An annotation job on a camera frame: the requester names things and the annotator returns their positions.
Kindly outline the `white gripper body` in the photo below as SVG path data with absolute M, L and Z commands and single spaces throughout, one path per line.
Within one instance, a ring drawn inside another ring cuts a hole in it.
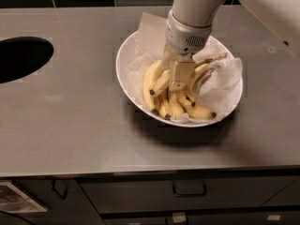
M 179 22 L 170 11 L 165 37 L 168 48 L 176 54 L 193 55 L 201 51 L 212 31 L 212 26 L 196 27 Z

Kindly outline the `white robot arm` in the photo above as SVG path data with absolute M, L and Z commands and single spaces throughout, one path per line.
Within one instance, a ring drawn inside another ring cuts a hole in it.
M 163 63 L 171 70 L 169 87 L 178 91 L 188 83 L 191 56 L 201 51 L 212 32 L 218 8 L 225 0 L 173 0 L 165 37 Z M 294 55 L 300 54 L 300 0 L 237 0 Z

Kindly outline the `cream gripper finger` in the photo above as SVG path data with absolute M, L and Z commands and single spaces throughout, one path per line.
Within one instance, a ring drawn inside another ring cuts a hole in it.
M 161 59 L 161 67 L 163 70 L 167 70 L 170 68 L 172 56 L 173 56 L 173 54 L 172 54 L 172 51 L 170 50 L 169 46 L 165 45 L 164 49 L 163 49 L 162 59 Z
M 170 69 L 169 89 L 171 91 L 178 91 L 183 89 L 191 74 L 196 67 L 193 60 L 172 61 Z

